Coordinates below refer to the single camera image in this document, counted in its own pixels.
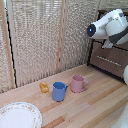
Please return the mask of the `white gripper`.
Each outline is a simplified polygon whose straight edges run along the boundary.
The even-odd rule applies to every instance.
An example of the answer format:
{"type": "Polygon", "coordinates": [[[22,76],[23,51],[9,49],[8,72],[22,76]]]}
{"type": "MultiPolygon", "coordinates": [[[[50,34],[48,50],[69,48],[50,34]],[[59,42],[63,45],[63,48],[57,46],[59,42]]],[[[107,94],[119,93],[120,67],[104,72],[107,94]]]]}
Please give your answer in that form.
{"type": "Polygon", "coordinates": [[[109,39],[106,39],[104,44],[103,44],[103,46],[102,46],[102,48],[103,49],[104,48],[112,48],[112,46],[113,46],[113,43],[111,43],[109,39]]]}

